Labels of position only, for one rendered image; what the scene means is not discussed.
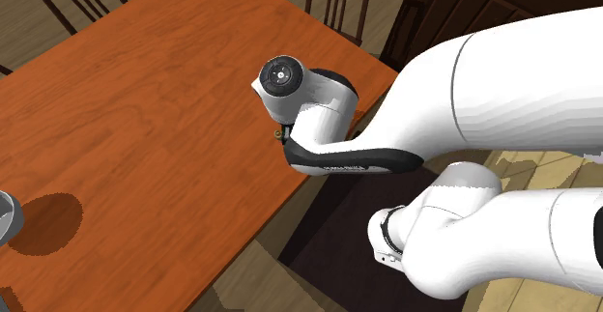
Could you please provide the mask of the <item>dark robot stand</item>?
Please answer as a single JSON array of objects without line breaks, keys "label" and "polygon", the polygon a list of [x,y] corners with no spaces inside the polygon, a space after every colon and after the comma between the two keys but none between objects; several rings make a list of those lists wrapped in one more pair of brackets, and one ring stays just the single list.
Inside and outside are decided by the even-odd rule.
[{"label": "dark robot stand", "polygon": [[373,213],[410,203],[437,174],[330,175],[278,260],[348,312],[461,312],[465,296],[431,298],[375,261],[367,237]]}]

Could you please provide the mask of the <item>orange-brown wooden table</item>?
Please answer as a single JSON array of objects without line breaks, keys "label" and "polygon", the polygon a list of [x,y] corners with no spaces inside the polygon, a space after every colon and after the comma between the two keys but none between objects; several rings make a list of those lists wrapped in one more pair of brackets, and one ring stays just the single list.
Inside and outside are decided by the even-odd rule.
[{"label": "orange-brown wooden table", "polygon": [[287,0],[130,0],[0,80],[20,312],[184,312],[304,183],[251,89],[273,56],[367,110],[395,72]]}]

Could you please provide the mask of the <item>dark wooden cabinet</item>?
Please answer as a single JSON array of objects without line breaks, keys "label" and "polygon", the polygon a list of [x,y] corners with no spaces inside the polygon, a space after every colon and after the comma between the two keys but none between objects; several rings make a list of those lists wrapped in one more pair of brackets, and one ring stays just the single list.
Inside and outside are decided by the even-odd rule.
[{"label": "dark wooden cabinet", "polygon": [[396,71],[424,50],[530,17],[603,6],[603,0],[403,0],[380,61]]}]

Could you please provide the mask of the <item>grey metal bowl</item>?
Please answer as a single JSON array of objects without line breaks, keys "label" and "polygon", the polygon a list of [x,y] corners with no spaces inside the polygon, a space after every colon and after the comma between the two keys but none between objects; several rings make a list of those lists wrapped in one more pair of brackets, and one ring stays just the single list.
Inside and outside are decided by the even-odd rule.
[{"label": "grey metal bowl", "polygon": [[10,193],[0,190],[0,246],[22,229],[24,215],[20,203]]}]

